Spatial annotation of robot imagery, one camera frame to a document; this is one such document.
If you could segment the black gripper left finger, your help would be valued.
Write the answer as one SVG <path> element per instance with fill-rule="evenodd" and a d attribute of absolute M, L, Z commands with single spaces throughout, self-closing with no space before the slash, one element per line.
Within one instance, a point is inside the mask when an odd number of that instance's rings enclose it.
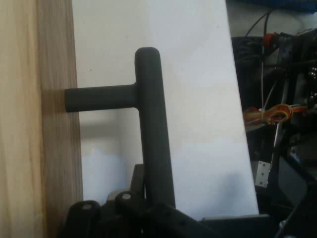
<path fill-rule="evenodd" d="M 140 238 L 147 208 L 144 165 L 134 166 L 129 190 L 111 192 L 104 205 L 93 200 L 73 204 L 61 238 Z"/>

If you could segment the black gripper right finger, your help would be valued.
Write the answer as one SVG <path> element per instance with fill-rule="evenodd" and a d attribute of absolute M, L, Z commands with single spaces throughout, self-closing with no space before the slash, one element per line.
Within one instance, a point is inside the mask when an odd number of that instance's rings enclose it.
<path fill-rule="evenodd" d="M 158 204 L 143 214 L 147 238 L 205 238 L 206 229 L 198 221 L 166 204 Z"/>

